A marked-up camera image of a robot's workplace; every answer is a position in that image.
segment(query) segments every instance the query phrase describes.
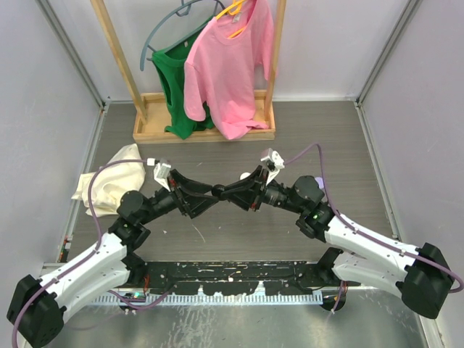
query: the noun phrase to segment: pink t-shirt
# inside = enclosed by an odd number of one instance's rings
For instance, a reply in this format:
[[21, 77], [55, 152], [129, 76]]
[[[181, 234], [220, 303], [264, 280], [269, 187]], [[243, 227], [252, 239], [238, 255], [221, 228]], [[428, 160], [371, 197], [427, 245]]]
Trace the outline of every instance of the pink t-shirt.
[[[252, 128], [268, 128], [265, 123], [253, 121], [254, 68], [263, 65], [268, 79], [274, 33], [272, 14], [267, 0], [248, 0], [237, 16], [213, 18], [195, 41], [185, 63], [187, 116], [203, 121], [206, 115], [202, 105], [207, 102], [217, 129], [229, 140], [241, 138]], [[243, 27], [241, 34], [228, 38]]]

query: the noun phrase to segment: crumpled fabric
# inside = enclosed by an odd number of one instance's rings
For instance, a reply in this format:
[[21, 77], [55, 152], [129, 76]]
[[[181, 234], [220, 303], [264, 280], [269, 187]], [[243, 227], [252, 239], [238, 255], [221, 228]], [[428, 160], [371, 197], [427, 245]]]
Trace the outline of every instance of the crumpled fabric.
[[[137, 144], [124, 146], [108, 162], [118, 160], [140, 160]], [[72, 199], [83, 201], [88, 207], [88, 185], [95, 173], [82, 174], [79, 177], [78, 187]], [[145, 180], [143, 163], [121, 163], [103, 170], [96, 177], [92, 187], [92, 203], [96, 216], [116, 215], [120, 206], [121, 197], [128, 191], [138, 191]]]

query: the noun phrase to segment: plastic hanger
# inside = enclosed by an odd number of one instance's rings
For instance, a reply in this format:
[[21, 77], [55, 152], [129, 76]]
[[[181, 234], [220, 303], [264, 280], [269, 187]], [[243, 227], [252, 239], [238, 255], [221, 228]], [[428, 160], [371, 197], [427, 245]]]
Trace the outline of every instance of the plastic hanger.
[[[230, 14], [230, 15], [237, 15], [240, 11], [241, 11], [241, 6], [242, 4], [245, 2], [246, 0], [233, 0], [233, 4], [230, 5], [227, 9], [224, 9], [220, 14], [218, 14], [216, 16], [216, 19], [218, 20], [219, 18], [221, 18], [223, 15], [225, 15], [226, 13]], [[228, 38], [235, 38], [236, 36], [238, 36], [239, 34], [243, 33], [245, 28], [247, 26], [245, 25], [243, 28], [240, 28], [238, 29], [235, 33], [231, 34]]]
[[216, 19], [218, 20], [219, 18], [221, 18], [223, 15], [225, 15], [226, 13], [228, 13], [229, 11], [231, 11], [234, 7], [237, 7], [237, 6], [240, 6], [245, 2], [246, 0], [238, 0], [238, 1], [233, 1], [233, 4], [230, 5], [229, 7], [227, 7], [226, 9], [224, 9], [220, 14], [218, 14], [216, 16]]
[[[156, 50], [150, 46], [150, 41], [152, 40], [154, 34], [158, 31], [158, 29], [161, 28], [161, 26], [163, 24], [165, 24], [165, 22], [171, 18], [173, 15], [177, 15], [178, 17], [183, 17], [183, 16], [186, 16], [189, 14], [190, 12], [190, 8], [191, 8], [191, 5], [192, 4], [195, 4], [197, 2], [200, 2], [200, 1], [203, 1], [203, 0], [191, 0], [187, 3], [184, 3], [184, 0], [181, 0], [181, 3], [182, 5], [179, 6], [177, 9], [173, 10], [172, 12], [170, 12], [166, 17], [164, 17], [161, 22], [158, 23], [158, 25], [156, 27], [154, 27], [154, 29], [152, 30], [152, 32], [150, 33], [150, 35], [148, 35], [148, 38], [146, 38], [146, 41], [145, 41], [145, 44], [144, 44], [144, 47], [142, 48], [142, 53], [141, 53], [141, 56], [140, 56], [140, 70], [141, 71], [144, 71], [145, 69], [145, 59], [146, 60], [151, 60], [150, 58], [146, 58], [146, 50], [147, 49], [151, 49], [153, 52], [156, 52]], [[216, 2], [216, 6], [215, 6], [215, 9], [214, 9], [214, 13], [216, 13], [216, 10], [218, 9], [218, 5], [221, 6], [222, 9], [225, 9], [225, 6], [224, 4], [220, 1], [220, 0], [214, 0]], [[182, 9], [185, 9], [187, 8], [186, 11], [180, 13], [180, 11]], [[177, 46], [178, 44], [180, 44], [181, 42], [185, 41], [191, 34], [189, 34], [188, 36], [182, 38], [181, 40], [179, 40], [178, 42], [174, 43], [172, 46], [168, 47], [167, 50], [173, 48], [174, 46]]]
[[229, 9], [229, 15], [231, 15], [231, 16], [235, 16], [237, 13], [239, 13], [240, 10], [241, 10], [241, 6], [242, 6], [243, 4], [242, 4], [242, 3], [238, 4], [238, 0], [233, 0], [233, 5], [236, 5], [237, 8], [236, 8], [234, 11], [232, 11], [231, 9]]

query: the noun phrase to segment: gray mat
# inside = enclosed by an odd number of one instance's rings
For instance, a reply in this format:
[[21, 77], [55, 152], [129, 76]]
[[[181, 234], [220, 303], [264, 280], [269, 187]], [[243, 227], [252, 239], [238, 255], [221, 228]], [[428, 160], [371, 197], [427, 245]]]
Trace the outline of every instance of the gray mat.
[[49, 348], [423, 348], [417, 315], [384, 291], [350, 289], [335, 315], [319, 306], [156, 307], [133, 315], [87, 306]]
[[[358, 223], [390, 236], [392, 231], [353, 103], [276, 102], [274, 109], [275, 141], [140, 145], [141, 156], [167, 158], [193, 180], [228, 184], [237, 181], [243, 172], [253, 171], [263, 149], [272, 147], [289, 159], [309, 143], [319, 141], [326, 155], [328, 185], [338, 208]], [[133, 143], [135, 114], [129, 104], [109, 108], [94, 169], [107, 163], [122, 146]], [[320, 175], [317, 151], [287, 167], [277, 181], [291, 186], [301, 175]], [[148, 169], [142, 193], [150, 196], [159, 188]], [[328, 245], [305, 237], [295, 226], [296, 219], [290, 212], [269, 206], [253, 213], [227, 202], [216, 204], [195, 220], [171, 212], [148, 224], [152, 234], [137, 254], [146, 261], [318, 260]], [[107, 228], [114, 220], [103, 217], [101, 224]], [[69, 260], [96, 240], [94, 223], [83, 206], [74, 233]]]

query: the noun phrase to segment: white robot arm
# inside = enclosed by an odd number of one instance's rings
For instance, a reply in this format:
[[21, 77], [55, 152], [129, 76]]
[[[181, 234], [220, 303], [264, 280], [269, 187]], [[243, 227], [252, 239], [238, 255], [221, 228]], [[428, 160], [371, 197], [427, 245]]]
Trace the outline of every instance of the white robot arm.
[[[304, 235], [341, 248], [329, 248], [318, 262], [316, 271], [323, 282], [333, 285], [354, 281], [374, 286], [400, 297], [420, 315], [437, 317], [455, 280], [447, 272], [449, 267], [438, 248], [430, 244], [417, 248], [370, 231], [333, 210], [330, 202], [324, 202], [324, 191], [312, 176], [298, 178], [292, 187], [278, 184], [274, 178], [284, 163], [273, 150], [266, 151], [262, 161], [264, 168], [258, 166], [228, 186], [191, 181], [161, 161], [154, 177], [163, 188], [151, 198], [137, 191], [126, 193], [117, 210], [120, 217], [103, 235], [98, 250], [96, 244], [91, 246], [41, 279], [31, 275], [23, 278], [7, 318], [15, 323], [37, 291], [60, 279], [29, 306], [19, 322], [19, 332], [29, 344], [44, 347], [77, 311], [99, 295], [124, 284], [140, 283], [148, 270], [134, 251], [150, 234], [144, 224], [175, 209], [195, 218], [219, 201], [232, 202], [244, 210], [258, 210], [261, 204], [269, 204], [298, 214], [296, 224]], [[96, 253], [89, 261], [64, 278], [59, 277], [93, 251]]]

